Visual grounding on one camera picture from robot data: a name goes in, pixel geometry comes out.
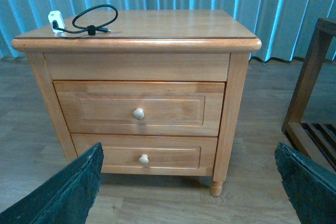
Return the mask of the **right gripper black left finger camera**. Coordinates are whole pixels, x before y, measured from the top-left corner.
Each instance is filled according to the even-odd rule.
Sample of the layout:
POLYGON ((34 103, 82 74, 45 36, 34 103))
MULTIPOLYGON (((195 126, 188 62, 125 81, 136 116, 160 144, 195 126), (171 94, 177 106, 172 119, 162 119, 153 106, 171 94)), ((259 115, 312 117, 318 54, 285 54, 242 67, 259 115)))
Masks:
POLYGON ((1 223, 85 223, 99 191, 103 158, 98 142, 1 212, 1 223))

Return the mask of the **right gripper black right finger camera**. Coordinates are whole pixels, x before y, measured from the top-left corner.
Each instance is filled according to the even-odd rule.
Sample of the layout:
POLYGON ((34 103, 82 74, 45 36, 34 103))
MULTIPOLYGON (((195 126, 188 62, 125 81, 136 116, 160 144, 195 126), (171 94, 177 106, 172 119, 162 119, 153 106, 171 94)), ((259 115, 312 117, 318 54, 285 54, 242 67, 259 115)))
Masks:
POLYGON ((285 143, 275 149, 283 188, 301 223, 335 223, 335 174, 285 143))

